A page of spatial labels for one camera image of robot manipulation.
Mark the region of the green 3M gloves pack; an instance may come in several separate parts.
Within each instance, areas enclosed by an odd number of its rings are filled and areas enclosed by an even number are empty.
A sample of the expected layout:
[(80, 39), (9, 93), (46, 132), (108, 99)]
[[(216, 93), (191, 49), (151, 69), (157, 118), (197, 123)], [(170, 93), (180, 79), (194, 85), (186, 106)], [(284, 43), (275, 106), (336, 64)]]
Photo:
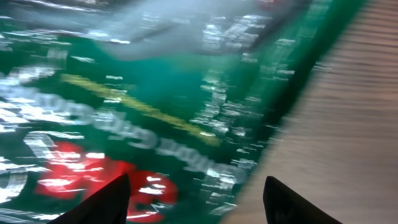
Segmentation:
[(219, 223), (363, 6), (1, 1), (1, 222), (129, 174), (123, 222)]

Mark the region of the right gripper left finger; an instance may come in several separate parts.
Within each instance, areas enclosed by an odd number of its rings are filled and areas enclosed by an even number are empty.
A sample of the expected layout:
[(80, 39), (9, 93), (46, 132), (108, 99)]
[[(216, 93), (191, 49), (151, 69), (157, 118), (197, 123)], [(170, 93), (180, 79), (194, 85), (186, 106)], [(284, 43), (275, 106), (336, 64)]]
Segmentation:
[(48, 224), (126, 224), (131, 188), (121, 175)]

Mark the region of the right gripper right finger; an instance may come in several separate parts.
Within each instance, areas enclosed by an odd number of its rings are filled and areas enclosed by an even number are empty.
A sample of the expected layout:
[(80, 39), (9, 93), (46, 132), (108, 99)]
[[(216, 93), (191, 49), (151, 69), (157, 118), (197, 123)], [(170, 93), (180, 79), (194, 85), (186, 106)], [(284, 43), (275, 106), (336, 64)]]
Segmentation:
[(267, 176), (263, 202), (268, 224), (342, 224), (273, 176)]

